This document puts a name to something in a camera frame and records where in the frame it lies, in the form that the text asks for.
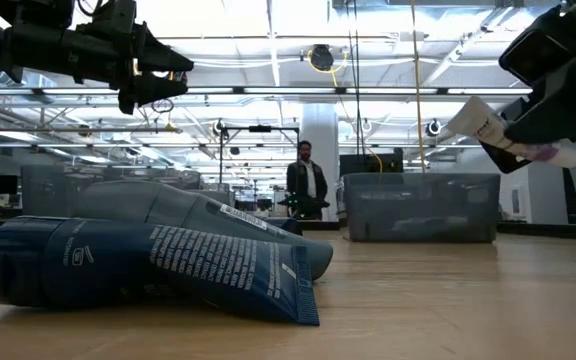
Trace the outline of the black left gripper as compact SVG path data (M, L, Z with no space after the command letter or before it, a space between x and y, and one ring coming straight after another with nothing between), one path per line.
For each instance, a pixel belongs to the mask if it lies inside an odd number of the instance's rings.
M118 50L107 27L77 25L72 36L69 66L73 80L77 84L85 80L106 82L119 91L119 109L124 114L132 115L135 103L143 106L188 91L186 73L168 77L144 73L135 80L134 58ZM146 23L135 25L135 58L142 72L185 72L194 68L192 60L155 38Z

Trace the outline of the white purple toothpaste tube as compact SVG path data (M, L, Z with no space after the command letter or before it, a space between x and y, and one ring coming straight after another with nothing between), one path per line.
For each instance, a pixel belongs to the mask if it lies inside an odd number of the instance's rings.
M560 143L525 144L510 140L504 135L507 122L478 96L471 96L445 128L451 133L468 136L479 143L506 150L518 160L530 160L561 168L576 167L576 150Z

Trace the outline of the grey squeeze tube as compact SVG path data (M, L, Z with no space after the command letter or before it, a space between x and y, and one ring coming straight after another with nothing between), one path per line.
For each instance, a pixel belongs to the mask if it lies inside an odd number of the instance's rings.
M203 194L157 182L117 180L94 183L79 193L74 215L304 246L314 280L324 275L334 253L327 243L290 233Z

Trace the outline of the smoky grey plastic bin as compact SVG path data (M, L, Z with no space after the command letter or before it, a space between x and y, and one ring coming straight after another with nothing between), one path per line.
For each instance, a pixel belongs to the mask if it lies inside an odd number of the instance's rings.
M353 242L490 243L501 178L495 173L354 173L337 207Z
M97 182L140 180L165 183L181 190L200 190L202 175L193 170L148 166L62 166L21 167L24 215L70 216L80 192Z

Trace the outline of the long ceiling light strip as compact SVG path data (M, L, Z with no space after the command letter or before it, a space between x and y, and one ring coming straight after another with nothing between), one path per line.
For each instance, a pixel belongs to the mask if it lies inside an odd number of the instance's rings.
M116 90L106 88L41 88L47 95L110 95ZM191 87L188 94L216 95L348 95L348 94L393 94L414 95L417 92L412 87ZM529 88L420 88L422 95L527 95Z

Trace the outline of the person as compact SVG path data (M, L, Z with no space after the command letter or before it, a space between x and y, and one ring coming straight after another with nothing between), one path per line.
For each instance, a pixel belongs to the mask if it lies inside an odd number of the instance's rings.
M322 209L328 205L328 185L322 167L312 158L312 144L302 140L298 144L298 159L286 171L287 192L297 201L299 217L322 219Z

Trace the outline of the dark blue squeeze tube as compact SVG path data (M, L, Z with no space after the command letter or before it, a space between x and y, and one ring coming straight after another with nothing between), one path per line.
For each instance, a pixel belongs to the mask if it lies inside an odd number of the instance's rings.
M75 309L190 295L319 325L303 246L146 223L20 216L0 226L0 304Z

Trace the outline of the black table edge rail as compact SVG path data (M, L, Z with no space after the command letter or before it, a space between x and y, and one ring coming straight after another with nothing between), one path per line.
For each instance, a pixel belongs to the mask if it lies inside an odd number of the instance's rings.
M504 234L540 236L576 240L576 225L528 224L516 221L500 221L497 231Z

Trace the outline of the black gantry frame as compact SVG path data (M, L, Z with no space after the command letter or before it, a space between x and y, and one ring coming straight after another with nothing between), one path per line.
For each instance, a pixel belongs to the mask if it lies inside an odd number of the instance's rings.
M241 131L249 132L249 133L270 133L273 131L278 131L284 137L287 137L288 140L291 140L287 135L287 131L294 131L296 134L296 140L292 142L292 144L298 148L299 142L301 140L300 130L298 128L289 128L289 127L282 127L282 126L271 126L271 125L250 125L250 126L226 126L222 122L218 124L221 125L221 129L219 132L219 184L223 184L223 174L224 174L224 133L226 131L233 131L234 133L231 134L229 140L233 140Z

